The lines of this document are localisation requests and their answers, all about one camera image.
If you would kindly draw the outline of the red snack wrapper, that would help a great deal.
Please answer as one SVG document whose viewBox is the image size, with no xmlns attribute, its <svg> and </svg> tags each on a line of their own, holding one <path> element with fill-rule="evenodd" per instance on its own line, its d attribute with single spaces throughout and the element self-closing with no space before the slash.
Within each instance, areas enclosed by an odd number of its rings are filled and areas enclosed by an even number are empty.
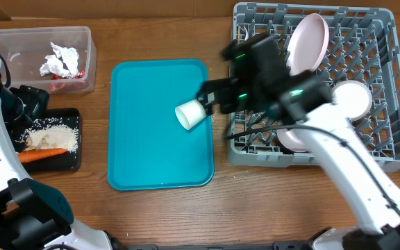
<svg viewBox="0 0 400 250">
<path fill-rule="evenodd" d="M 71 79 L 78 79 L 83 78 L 85 76 L 85 70 L 79 72 L 74 77 L 61 77 L 57 74 L 54 74 L 52 77 L 53 81 L 60 81 L 60 80 L 71 80 Z M 83 90 L 87 87 L 87 83 L 85 81 L 74 81 L 68 83 L 51 83 L 50 90 L 51 92 L 59 92 L 59 91 L 74 91 L 74 90 Z"/>
</svg>

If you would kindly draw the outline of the white napkin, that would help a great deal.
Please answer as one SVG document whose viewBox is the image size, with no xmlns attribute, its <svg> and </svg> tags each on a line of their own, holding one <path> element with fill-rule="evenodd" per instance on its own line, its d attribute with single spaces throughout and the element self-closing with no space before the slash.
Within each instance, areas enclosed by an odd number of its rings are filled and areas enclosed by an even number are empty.
<svg viewBox="0 0 400 250">
<path fill-rule="evenodd" d="M 60 47 L 50 42 L 52 55 L 44 57 L 46 62 L 40 67 L 40 75 L 55 74 L 62 78 L 74 78 L 79 74 L 78 51 L 74 47 Z"/>
</svg>

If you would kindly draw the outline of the white paper cup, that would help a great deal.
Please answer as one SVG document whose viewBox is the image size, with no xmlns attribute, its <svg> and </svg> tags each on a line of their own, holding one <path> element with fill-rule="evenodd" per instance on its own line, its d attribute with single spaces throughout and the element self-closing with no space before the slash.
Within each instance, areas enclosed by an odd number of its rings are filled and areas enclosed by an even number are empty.
<svg viewBox="0 0 400 250">
<path fill-rule="evenodd" d="M 196 99 L 175 107 L 175 114 L 186 130 L 190 130 L 207 116 L 204 106 Z"/>
</svg>

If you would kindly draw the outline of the orange carrot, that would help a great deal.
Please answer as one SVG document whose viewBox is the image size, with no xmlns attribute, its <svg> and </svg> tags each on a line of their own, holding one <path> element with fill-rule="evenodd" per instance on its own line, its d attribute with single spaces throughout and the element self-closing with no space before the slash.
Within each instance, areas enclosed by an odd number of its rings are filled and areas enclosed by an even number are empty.
<svg viewBox="0 0 400 250">
<path fill-rule="evenodd" d="M 30 163 L 33 161 L 50 158 L 53 156 L 58 156 L 66 152 L 67 150 L 62 148 L 38 149 L 38 150 L 23 151 L 17 154 L 17 157 L 20 163 Z"/>
</svg>

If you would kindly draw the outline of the white bowl with scraps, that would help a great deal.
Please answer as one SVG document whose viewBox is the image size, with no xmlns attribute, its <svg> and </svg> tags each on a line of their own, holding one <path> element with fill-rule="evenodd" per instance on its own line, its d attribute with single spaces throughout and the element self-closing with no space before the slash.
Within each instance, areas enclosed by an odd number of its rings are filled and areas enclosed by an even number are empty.
<svg viewBox="0 0 400 250">
<path fill-rule="evenodd" d="M 290 151 L 293 152 L 307 152 L 307 146 L 293 133 L 292 130 L 281 129 L 277 130 L 277 137 L 279 142 Z"/>
</svg>

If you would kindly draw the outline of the white round plate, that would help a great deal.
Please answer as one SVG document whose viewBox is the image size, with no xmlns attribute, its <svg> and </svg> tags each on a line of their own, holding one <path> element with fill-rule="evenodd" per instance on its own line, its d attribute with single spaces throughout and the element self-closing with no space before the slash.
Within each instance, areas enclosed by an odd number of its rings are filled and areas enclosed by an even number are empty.
<svg viewBox="0 0 400 250">
<path fill-rule="evenodd" d="M 329 27 L 324 18 L 309 14 L 295 28 L 288 44 L 290 53 L 287 66 L 290 75 L 295 76 L 309 70 L 315 71 L 326 55 L 329 42 Z"/>
</svg>

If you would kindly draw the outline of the white bowl with peanuts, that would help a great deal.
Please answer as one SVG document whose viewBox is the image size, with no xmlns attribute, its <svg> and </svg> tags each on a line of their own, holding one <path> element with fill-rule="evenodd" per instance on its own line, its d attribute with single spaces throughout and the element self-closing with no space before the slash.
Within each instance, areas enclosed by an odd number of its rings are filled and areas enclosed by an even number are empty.
<svg viewBox="0 0 400 250">
<path fill-rule="evenodd" d="M 372 94 L 369 88 L 359 81 L 347 80 L 332 88 L 334 102 L 351 120 L 363 118 L 372 106 Z"/>
</svg>

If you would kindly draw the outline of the grey dishwasher rack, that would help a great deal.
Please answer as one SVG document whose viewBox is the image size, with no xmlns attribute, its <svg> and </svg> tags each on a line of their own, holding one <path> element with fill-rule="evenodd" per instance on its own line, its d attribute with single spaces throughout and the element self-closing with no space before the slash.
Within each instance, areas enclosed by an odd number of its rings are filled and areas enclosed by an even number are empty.
<svg viewBox="0 0 400 250">
<path fill-rule="evenodd" d="M 299 22 L 317 13 L 327 22 L 329 42 L 317 73 L 334 86 L 364 83 L 372 94 L 369 112 L 353 123 L 357 136 L 386 172 L 400 170 L 400 48 L 394 15 L 385 8 L 240 2 L 233 9 L 231 38 L 267 32 L 282 51 Z"/>
</svg>

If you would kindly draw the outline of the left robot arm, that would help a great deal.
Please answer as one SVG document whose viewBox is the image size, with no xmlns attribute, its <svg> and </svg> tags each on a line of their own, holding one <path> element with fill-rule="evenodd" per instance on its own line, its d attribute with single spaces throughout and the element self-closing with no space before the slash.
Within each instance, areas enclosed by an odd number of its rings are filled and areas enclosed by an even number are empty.
<svg viewBox="0 0 400 250">
<path fill-rule="evenodd" d="M 0 249 L 123 249 L 106 231 L 78 221 L 59 190 L 26 171 L 10 134 L 42 116 L 49 93 L 10 84 L 0 72 Z"/>
</svg>

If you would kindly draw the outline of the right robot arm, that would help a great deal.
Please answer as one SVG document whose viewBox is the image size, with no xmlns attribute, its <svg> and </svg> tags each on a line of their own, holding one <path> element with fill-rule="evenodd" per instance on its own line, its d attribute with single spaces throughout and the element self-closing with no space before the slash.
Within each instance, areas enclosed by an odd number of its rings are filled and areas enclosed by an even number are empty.
<svg viewBox="0 0 400 250">
<path fill-rule="evenodd" d="M 276 130 L 288 129 L 307 146 L 346 199 L 357 224 L 328 228 L 304 249 L 400 249 L 400 188 L 372 158 L 331 89 L 311 71 L 291 76 L 277 43 L 267 33 L 231 42 L 222 58 L 233 75 L 206 81 L 197 99 L 207 112 L 263 112 Z"/>
</svg>

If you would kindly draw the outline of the peanuts and rice pile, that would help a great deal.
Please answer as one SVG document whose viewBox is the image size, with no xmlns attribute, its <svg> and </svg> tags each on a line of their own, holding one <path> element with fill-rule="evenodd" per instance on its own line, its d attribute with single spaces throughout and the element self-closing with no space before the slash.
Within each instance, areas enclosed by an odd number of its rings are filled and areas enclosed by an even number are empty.
<svg viewBox="0 0 400 250">
<path fill-rule="evenodd" d="M 79 144 L 79 117 L 35 119 L 28 128 L 13 131 L 12 141 L 18 152 L 39 149 L 66 149 L 76 153 Z"/>
</svg>

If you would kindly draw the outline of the clear plastic bin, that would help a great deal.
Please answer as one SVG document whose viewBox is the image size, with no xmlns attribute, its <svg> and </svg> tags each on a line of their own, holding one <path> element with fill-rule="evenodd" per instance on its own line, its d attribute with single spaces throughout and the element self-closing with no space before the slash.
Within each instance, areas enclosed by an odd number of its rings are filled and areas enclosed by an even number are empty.
<svg viewBox="0 0 400 250">
<path fill-rule="evenodd" d="M 40 67 L 52 55 L 50 42 L 60 47 L 74 47 L 79 54 L 78 70 L 85 70 L 83 78 L 53 81 L 54 74 L 40 75 Z M 49 93 L 80 93 L 94 90 L 97 48 L 91 30 L 86 26 L 0 29 L 0 54 L 10 71 L 11 86 L 27 85 Z M 51 92 L 51 83 L 85 81 L 83 90 Z"/>
</svg>

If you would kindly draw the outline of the wooden chopstick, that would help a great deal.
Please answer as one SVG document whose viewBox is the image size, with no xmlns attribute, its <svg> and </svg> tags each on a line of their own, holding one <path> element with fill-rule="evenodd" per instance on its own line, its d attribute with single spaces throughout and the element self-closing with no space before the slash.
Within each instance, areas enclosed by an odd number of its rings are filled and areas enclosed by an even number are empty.
<svg viewBox="0 0 400 250">
<path fill-rule="evenodd" d="M 237 28 L 237 43 L 240 43 L 240 27 Z"/>
</svg>

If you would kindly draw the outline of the teal serving tray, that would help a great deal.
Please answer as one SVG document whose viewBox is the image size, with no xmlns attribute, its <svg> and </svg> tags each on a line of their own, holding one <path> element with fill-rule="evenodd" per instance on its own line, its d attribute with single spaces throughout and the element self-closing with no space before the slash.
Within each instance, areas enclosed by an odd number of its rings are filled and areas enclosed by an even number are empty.
<svg viewBox="0 0 400 250">
<path fill-rule="evenodd" d="M 208 78 L 197 59 L 130 61 L 111 73 L 107 179 L 120 191 L 197 187 L 215 173 L 212 122 L 182 127 L 177 106 Z"/>
</svg>

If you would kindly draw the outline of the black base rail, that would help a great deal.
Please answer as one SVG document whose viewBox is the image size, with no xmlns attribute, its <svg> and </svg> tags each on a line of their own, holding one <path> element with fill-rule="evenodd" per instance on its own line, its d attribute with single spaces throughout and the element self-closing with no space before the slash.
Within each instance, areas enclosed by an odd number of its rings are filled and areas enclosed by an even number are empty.
<svg viewBox="0 0 400 250">
<path fill-rule="evenodd" d="M 125 246 L 127 250 L 311 250 L 306 241 L 276 241 L 271 244 L 213 244 L 158 246 L 156 244 L 136 244 Z"/>
</svg>

